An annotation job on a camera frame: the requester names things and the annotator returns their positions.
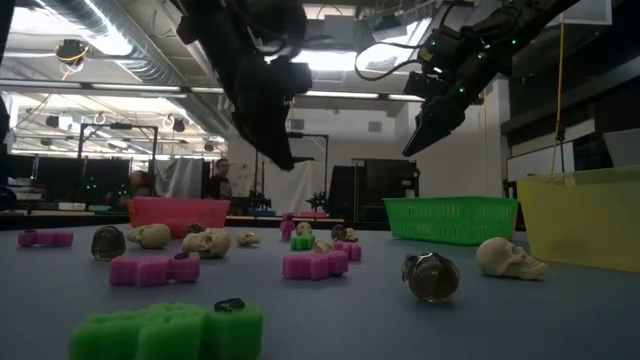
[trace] pink sponge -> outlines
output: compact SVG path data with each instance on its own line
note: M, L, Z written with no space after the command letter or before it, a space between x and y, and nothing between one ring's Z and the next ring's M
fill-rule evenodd
M169 280L195 282L200 277L200 257L118 256L111 260L109 283L113 286L158 286Z
M73 233L70 232L35 232L25 231L18 235L18 245L29 247L40 246L71 246Z
M349 255L349 260L351 261L360 261L362 258L362 249L360 248L360 245L355 243L336 241L333 244L333 249L346 252L347 255Z
M282 258L282 274L289 280L322 280L349 270L346 253L287 255Z

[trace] green sponge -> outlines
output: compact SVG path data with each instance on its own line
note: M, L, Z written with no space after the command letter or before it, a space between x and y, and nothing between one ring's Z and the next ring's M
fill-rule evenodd
M255 360L262 310L214 312L159 304L136 312L92 315L71 339L71 360Z
M291 238L291 250L309 250L315 242L315 235L294 236Z

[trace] person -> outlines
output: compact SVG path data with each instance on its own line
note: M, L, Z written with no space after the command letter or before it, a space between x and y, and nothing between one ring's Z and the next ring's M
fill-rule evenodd
M131 174L131 197L151 196L153 179L146 171L136 170Z
M229 174L229 160L225 158L218 159L218 161L216 161L216 172L217 174L209 179L207 197L216 200L231 199L231 184L227 178L227 174Z

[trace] plastic basket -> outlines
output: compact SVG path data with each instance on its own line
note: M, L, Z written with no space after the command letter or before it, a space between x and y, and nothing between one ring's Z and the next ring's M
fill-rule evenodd
M640 166L518 181L531 253L640 272Z
M391 233L400 239L480 245L510 238L518 201L491 197L384 199Z
M174 239L187 235L191 224L204 228L222 228L230 202L184 198L134 197L136 226L165 224Z

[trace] pink basket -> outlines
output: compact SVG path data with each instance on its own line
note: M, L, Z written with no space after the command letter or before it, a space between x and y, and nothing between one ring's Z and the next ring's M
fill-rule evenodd
M174 239L185 237L191 224L223 228L230 205L226 200L154 197L135 197L133 202L137 226L165 224Z

